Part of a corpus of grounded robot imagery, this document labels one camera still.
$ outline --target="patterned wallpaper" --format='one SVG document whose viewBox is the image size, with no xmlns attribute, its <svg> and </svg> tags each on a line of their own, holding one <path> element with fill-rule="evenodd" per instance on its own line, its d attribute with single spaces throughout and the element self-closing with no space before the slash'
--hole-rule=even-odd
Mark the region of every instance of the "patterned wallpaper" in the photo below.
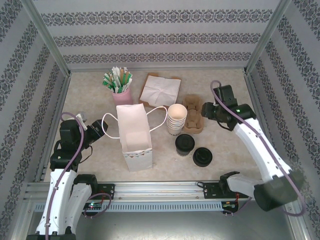
<svg viewBox="0 0 320 240">
<path fill-rule="evenodd" d="M 77 70 L 245 67 L 279 0 L 34 3 Z"/>
<path fill-rule="evenodd" d="M 0 240 L 44 152 L 65 76 L 19 0 L 0 0 Z"/>
<path fill-rule="evenodd" d="M 320 8 L 294 0 L 251 73 L 273 145 L 304 174 L 304 218 L 320 239 Z"/>
</svg>

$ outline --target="table surface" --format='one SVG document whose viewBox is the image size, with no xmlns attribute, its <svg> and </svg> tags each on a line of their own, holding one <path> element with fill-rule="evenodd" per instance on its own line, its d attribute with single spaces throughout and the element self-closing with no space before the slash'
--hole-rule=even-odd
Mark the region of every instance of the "table surface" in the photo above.
<svg viewBox="0 0 320 240">
<path fill-rule="evenodd" d="M 131 93 L 133 102 L 138 103 L 139 94 L 147 71 L 132 71 Z M 182 79 L 177 103 L 181 103 L 186 94 L 197 94 L 203 102 L 213 102 L 210 82 L 219 80 L 222 85 L 230 84 L 238 104 L 249 104 L 252 107 L 248 89 L 241 69 L 228 70 L 166 70 L 155 71 L 160 77 L 179 77 Z M 77 114 L 85 112 L 86 125 L 101 119 L 104 113 L 117 115 L 112 93 L 102 85 L 104 72 L 73 73 L 65 99 L 63 111 Z M 159 125 L 165 117 L 165 112 L 156 110 L 148 116 L 150 128 Z M 108 134 L 119 136 L 117 122 L 111 117 L 106 119 Z M 218 180 L 219 177 L 231 171 L 260 179 L 259 169 L 248 152 L 244 143 L 234 132 L 218 126 L 213 120 L 204 120 L 204 129 L 200 134 L 191 134 L 195 140 L 195 148 L 185 157 L 179 156 L 175 147 L 175 136 L 163 125 L 151 133 L 153 166 L 152 169 L 129 172 L 122 155 L 118 139 L 103 136 L 92 144 L 92 156 L 81 163 L 79 174 L 95 174 L 99 182 L 131 182 L 131 181 L 200 181 Z M 59 131 L 55 141 L 60 139 Z M 213 159 L 209 166 L 198 167 L 192 159 L 194 151 L 199 147 L 208 148 Z M 90 154 L 90 149 L 82 151 L 82 159 Z M 48 168 L 45 179 L 50 180 Z"/>
</svg>

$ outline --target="white napkin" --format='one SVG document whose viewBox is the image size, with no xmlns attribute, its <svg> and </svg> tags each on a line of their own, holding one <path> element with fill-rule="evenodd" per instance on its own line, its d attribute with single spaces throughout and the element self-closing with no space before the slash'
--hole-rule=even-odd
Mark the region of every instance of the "white napkin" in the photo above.
<svg viewBox="0 0 320 240">
<path fill-rule="evenodd" d="M 148 76 L 140 100 L 153 107 L 171 106 L 178 98 L 180 79 Z"/>
</svg>

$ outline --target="black lid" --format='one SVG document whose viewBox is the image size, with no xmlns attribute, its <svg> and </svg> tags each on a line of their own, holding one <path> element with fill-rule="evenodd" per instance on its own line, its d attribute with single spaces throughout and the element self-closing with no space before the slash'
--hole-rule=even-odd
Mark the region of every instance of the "black lid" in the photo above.
<svg viewBox="0 0 320 240">
<path fill-rule="evenodd" d="M 181 152 L 190 152 L 195 147 L 195 140 L 188 134 L 181 134 L 175 139 L 175 147 Z"/>
<path fill-rule="evenodd" d="M 212 161 L 212 153 L 208 148 L 199 147 L 194 151 L 193 161 L 199 167 L 206 167 Z"/>
</svg>

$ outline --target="stacked paper cups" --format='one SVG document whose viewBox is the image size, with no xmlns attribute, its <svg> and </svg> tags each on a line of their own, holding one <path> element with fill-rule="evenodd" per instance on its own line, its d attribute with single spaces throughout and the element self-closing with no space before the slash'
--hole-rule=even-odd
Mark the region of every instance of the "stacked paper cups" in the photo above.
<svg viewBox="0 0 320 240">
<path fill-rule="evenodd" d="M 187 109 L 181 104 L 173 104 L 168 108 L 168 117 L 166 119 L 168 132 L 177 136 L 185 125 L 187 118 Z"/>
</svg>

